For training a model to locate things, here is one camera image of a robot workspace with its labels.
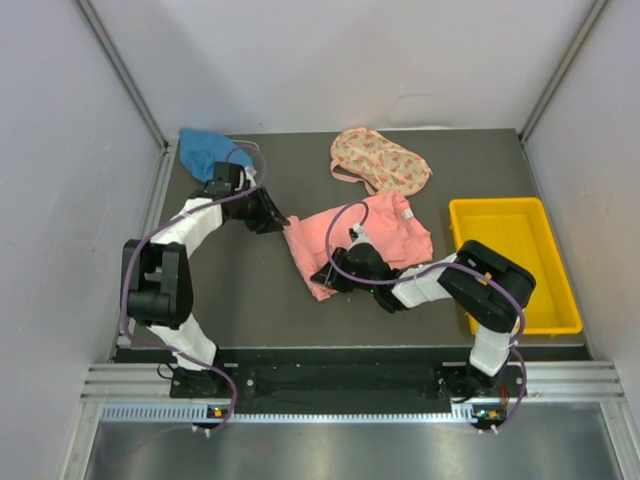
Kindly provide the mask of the pink t shirt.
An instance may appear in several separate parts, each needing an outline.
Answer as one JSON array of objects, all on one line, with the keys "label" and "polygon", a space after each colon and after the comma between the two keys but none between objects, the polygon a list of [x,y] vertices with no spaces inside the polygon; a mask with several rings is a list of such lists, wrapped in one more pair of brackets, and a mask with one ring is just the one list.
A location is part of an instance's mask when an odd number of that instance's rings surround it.
[{"label": "pink t shirt", "polygon": [[[294,263],[311,294],[318,301],[330,298],[335,292],[310,280],[312,274],[328,263],[325,246],[331,250],[347,248],[351,244],[349,229],[358,221],[372,240],[382,258],[393,268],[403,269],[433,259],[431,234],[415,218],[409,201],[397,192],[387,192],[365,199],[369,208],[357,204],[346,211],[335,207],[303,220],[289,218],[284,236]],[[330,241],[325,241],[331,221]]]}]

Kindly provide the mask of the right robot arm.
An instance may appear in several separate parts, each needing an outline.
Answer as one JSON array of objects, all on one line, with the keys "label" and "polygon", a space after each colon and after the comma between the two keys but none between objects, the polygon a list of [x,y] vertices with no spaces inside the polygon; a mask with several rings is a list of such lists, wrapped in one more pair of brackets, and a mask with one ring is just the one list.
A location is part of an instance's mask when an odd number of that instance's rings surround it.
[{"label": "right robot arm", "polygon": [[531,273],[486,245],[469,240],[440,262],[396,269],[369,241],[337,248],[313,273],[314,284],[340,293],[369,292],[389,313],[451,299],[478,324],[460,373],[442,373],[447,396],[461,401],[487,396],[504,380],[519,323],[536,287]]}]

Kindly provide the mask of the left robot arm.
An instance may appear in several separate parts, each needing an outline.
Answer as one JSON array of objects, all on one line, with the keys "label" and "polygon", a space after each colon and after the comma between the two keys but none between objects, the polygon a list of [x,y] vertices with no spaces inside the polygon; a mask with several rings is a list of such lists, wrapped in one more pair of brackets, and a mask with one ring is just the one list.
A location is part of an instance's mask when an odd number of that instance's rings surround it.
[{"label": "left robot arm", "polygon": [[171,387],[175,398],[212,398],[231,390],[225,370],[216,364],[218,347],[193,314],[189,265],[204,240],[230,220],[256,234],[281,232],[289,225],[257,184],[253,168],[216,162],[213,178],[176,215],[149,238],[129,240],[123,247],[121,313],[156,335],[177,360]]}]

